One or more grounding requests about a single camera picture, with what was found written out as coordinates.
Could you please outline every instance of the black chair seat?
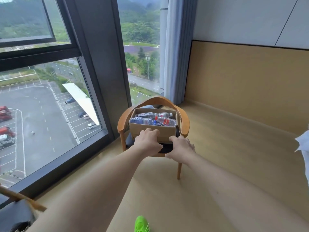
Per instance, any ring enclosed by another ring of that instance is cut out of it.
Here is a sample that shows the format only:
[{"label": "black chair seat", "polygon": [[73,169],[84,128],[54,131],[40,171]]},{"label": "black chair seat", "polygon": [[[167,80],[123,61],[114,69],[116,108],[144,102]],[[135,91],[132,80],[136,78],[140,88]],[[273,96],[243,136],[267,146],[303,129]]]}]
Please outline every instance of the black chair seat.
[{"label": "black chair seat", "polygon": [[[178,127],[176,128],[176,137],[180,136],[180,132]],[[133,146],[134,144],[134,140],[132,140],[132,136],[131,136],[131,132],[129,133],[128,137],[126,138],[126,148],[130,148],[131,146]],[[161,149],[161,151],[159,153],[161,154],[166,154],[169,153],[173,150],[173,144],[166,144],[166,143],[160,143],[162,144],[163,148]]]}]

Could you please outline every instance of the chair backrest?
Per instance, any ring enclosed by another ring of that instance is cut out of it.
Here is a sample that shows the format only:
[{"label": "chair backrest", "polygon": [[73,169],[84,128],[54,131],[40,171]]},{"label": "chair backrest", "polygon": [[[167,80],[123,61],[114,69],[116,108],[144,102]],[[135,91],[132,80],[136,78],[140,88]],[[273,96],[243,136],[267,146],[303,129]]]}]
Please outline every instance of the chair backrest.
[{"label": "chair backrest", "polygon": [[167,106],[167,107],[171,107],[173,109],[175,109],[179,116],[180,116],[180,120],[181,120],[181,127],[180,127],[180,133],[181,135],[183,135],[184,137],[188,136],[189,133],[189,129],[190,129],[190,121],[189,121],[189,117],[187,115],[187,113],[181,109],[180,107],[174,105],[170,100],[168,100],[165,97],[162,96],[153,96],[150,99],[137,104],[135,106],[129,107],[128,109],[125,110],[125,112],[122,114],[122,116],[120,117],[119,121],[118,121],[118,132],[121,134],[123,133],[124,129],[126,128],[126,125],[129,123],[129,119],[133,113],[133,110],[135,108],[139,108],[139,107],[143,107],[143,106],[147,106],[147,105],[162,105],[162,106]]}]

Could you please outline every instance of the white column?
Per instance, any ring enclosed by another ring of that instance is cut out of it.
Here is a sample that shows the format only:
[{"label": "white column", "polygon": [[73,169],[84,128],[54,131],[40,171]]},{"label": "white column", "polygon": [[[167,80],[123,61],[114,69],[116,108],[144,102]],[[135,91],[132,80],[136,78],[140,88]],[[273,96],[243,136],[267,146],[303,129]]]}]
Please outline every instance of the white column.
[{"label": "white column", "polygon": [[168,0],[161,0],[160,9],[160,88],[164,89],[164,63],[166,45],[166,26],[168,22]]}]

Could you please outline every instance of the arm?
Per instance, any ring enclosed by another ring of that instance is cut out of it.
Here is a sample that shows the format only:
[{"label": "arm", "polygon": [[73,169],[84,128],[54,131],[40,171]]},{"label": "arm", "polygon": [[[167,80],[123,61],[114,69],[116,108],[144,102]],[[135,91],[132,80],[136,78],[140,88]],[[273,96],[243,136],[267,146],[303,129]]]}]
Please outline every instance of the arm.
[{"label": "arm", "polygon": [[240,232],[305,232],[309,223],[250,182],[209,162],[183,136],[170,137],[174,149],[166,154],[186,164],[205,183],[229,221]]},{"label": "arm", "polygon": [[134,145],[107,163],[98,163],[60,196],[29,232],[106,231],[140,162],[157,154],[158,130],[141,131]]}]

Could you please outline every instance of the white truck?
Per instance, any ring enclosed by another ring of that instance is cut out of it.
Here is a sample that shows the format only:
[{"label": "white truck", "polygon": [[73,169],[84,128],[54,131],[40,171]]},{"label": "white truck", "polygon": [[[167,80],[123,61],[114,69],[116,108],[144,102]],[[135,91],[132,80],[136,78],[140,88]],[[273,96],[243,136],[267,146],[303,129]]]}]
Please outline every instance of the white truck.
[{"label": "white truck", "polygon": [[15,143],[15,138],[7,134],[0,135],[0,148],[11,146]]}]

